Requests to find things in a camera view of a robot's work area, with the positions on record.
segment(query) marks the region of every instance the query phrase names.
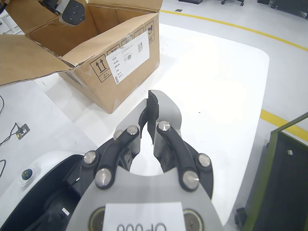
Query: desk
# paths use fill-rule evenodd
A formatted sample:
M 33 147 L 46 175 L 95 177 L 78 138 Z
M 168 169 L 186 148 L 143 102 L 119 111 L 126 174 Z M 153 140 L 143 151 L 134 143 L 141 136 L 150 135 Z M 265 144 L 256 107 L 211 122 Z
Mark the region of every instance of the desk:
M 149 89 L 165 92 L 182 113 L 183 139 L 212 160 L 212 202 L 224 225 L 250 156 L 268 66 L 268 55 L 257 48 L 160 24 L 160 66 L 113 114 L 105 113 L 57 74 L 36 82 L 96 145 L 112 137 Z M 161 172 L 145 129 L 131 172 Z

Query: black cable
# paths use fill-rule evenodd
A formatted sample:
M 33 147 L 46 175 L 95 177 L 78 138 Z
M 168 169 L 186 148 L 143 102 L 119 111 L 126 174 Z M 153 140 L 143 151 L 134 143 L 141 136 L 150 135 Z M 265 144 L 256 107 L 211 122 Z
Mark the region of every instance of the black cable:
M 7 7 L 7 3 L 5 2 L 2 7 L 0 8 L 0 14 L 5 10 L 5 8 Z
M 6 165 L 6 160 L 0 160 L 0 163 L 3 162 L 3 161 L 4 161 L 4 165 L 3 165 L 2 171 L 1 171 L 1 173 L 0 173 L 0 178 L 1 178 L 1 176 L 2 176 L 3 170 L 4 170 L 5 165 Z
M 11 138 L 12 135 L 17 134 L 17 132 L 15 132 L 15 133 L 12 134 L 12 132 L 13 132 L 13 130 L 14 130 L 14 128 L 15 128 L 16 126 L 17 126 L 18 130 L 20 130 L 20 127 L 17 125 L 17 123 L 15 123 L 14 126 L 13 126 L 13 128 L 11 129 L 10 135 L 9 135 L 5 140 L 3 140 L 3 141 L 0 143 L 0 146 L 1 146 L 3 143 L 7 142 L 7 141 Z
M 0 8 L 0 14 L 5 10 L 6 6 L 7 6 L 7 3 L 2 5 L 2 7 Z
M 0 98 L 2 99 L 2 102 L 3 102 L 3 105 L 2 105 L 2 108 L 1 108 L 1 111 L 0 111 L 0 115 L 1 115 L 2 110 L 3 110 L 3 108 L 4 108 L 4 99 L 2 98 L 2 96 L 1 96 L 1 95 L 0 95 Z

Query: open cardboard box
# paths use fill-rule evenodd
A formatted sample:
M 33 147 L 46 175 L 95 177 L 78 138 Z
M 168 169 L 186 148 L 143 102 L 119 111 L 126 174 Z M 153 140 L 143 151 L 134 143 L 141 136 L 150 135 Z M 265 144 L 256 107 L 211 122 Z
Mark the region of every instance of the open cardboard box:
M 0 35 L 0 85 L 58 72 L 112 113 L 159 66 L 163 0 L 76 1 L 86 19 L 70 27 L 37 1 L 11 0 L 6 10 L 25 35 Z

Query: yellow stripe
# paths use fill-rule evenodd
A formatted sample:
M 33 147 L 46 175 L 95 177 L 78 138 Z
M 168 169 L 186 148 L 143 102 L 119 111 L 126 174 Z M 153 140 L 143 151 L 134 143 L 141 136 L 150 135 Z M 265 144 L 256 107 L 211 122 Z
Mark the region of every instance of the yellow stripe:
M 267 34 L 265 32 L 260 32 L 260 31 L 257 31 L 257 30 L 254 30 L 254 29 L 251 29 L 251 28 L 248 28 L 248 27 L 239 26 L 239 25 L 236 25 L 236 24 L 231 24 L 231 23 L 228 23 L 228 22 L 220 21 L 220 20 L 195 16 L 195 15 L 190 15 L 190 14 L 184 14 L 184 13 L 175 12 L 175 11 L 165 11 L 165 10 L 160 10 L 160 11 L 164 12 L 164 13 L 169 13 L 169 14 L 174 14 L 174 15 L 179 15 L 179 16 L 185 16 L 185 17 L 190 17 L 190 18 L 194 18 L 194 19 L 202 19 L 202 20 L 206 20 L 206 21 L 210 21 L 210 22 L 214 22 L 214 23 L 218 23 L 218 24 L 222 24 L 222 25 L 232 26 L 232 27 L 239 28 L 239 29 L 242 29 L 242 30 L 246 30 L 246 31 L 249 31 L 249 32 L 253 32 L 253 33 L 256 33 L 256 34 L 259 34 L 259 35 L 262 35 L 262 36 L 265 36 L 265 37 L 268 37 L 268 38 L 271 38 L 271 39 L 278 40 L 280 42 L 283 42 L 283 43 L 286 43 L 288 45 L 297 47 L 297 48 L 304 50 L 304 51 L 308 51 L 308 48 L 306 48 L 304 46 L 297 45 L 297 44 L 290 42 L 290 41 L 287 41 L 285 39 Z
M 284 120 L 270 112 L 267 112 L 264 109 L 261 110 L 260 118 L 277 127 L 280 127 L 288 122 L 287 120 Z M 308 132 L 300 128 L 299 126 L 293 125 L 287 128 L 286 131 L 293 134 L 294 136 L 299 137 L 302 140 L 308 141 Z
M 195 19 L 202 19 L 202 20 L 207 20 L 207 21 L 214 22 L 214 23 L 232 26 L 232 27 L 239 28 L 239 29 L 242 29 L 242 30 L 246 30 L 246 31 L 249 31 L 249 32 L 253 32 L 253 33 L 256 33 L 256 34 L 259 34 L 259 35 L 262 35 L 262 36 L 265 36 L 265 37 L 268 37 L 268 38 L 271 38 L 271 39 L 278 40 L 280 42 L 283 42 L 283 43 L 286 43 L 288 45 L 297 47 L 297 48 L 304 50 L 304 51 L 308 51 L 308 48 L 306 48 L 304 46 L 297 45 L 297 44 L 290 42 L 290 41 L 287 41 L 285 39 L 282 39 L 282 38 L 279 38 L 279 37 L 276 37 L 276 36 L 273 36 L 273 35 L 270 35 L 270 34 L 267 34 L 267 33 L 264 33 L 264 32 L 260 32 L 260 31 L 254 30 L 254 29 L 250 29 L 250 28 L 247 28 L 247 27 L 244 27 L 244 26 L 239 26 L 239 25 L 236 25 L 236 24 L 231 24 L 231 23 L 228 23 L 228 22 L 220 21 L 220 20 L 195 16 L 195 15 L 190 15 L 190 14 L 179 13 L 179 12 L 175 12 L 175 11 L 161 10 L 161 12 L 179 15 L 179 16 L 190 17 L 190 18 L 195 18 Z M 282 126 L 282 125 L 284 125 L 288 122 L 287 120 L 284 120 L 284 119 L 282 119 L 282 118 L 280 118 L 280 117 L 278 117 L 278 116 L 276 116 L 276 115 L 274 115 L 270 112 L 267 112 L 264 109 L 261 110 L 260 118 L 262 120 L 265 120 L 265 121 L 277 126 L 277 127 L 280 127 L 280 126 Z M 286 131 L 293 134 L 294 136 L 299 137 L 302 140 L 308 141 L 308 132 L 306 130 L 300 128 L 299 126 L 293 125 L 290 128 L 287 128 Z

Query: floor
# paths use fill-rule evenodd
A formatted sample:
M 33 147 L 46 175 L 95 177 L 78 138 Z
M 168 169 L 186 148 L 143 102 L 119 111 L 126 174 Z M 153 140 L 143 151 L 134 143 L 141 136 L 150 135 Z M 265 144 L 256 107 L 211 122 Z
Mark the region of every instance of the floor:
M 220 2 L 221 0 L 204 0 L 195 5 L 178 0 L 163 0 L 160 23 L 215 35 L 265 51 L 270 57 L 270 64 L 263 109 L 287 121 L 307 112 L 306 15 L 301 17 L 274 10 L 269 5 L 257 3 L 257 0 L 245 0 L 243 7 L 235 0 L 226 1 L 224 5 Z M 176 14 L 177 9 L 182 10 L 184 15 Z M 6 30 L 0 25 L 0 32 Z M 249 63 L 249 57 L 242 57 L 239 53 L 238 58 Z M 308 121 L 301 122 L 299 126 L 308 130 Z M 262 149 L 275 128 L 275 125 L 266 120 L 259 120 L 250 161 L 234 210 L 245 206 Z M 225 230 L 236 230 L 232 214 Z

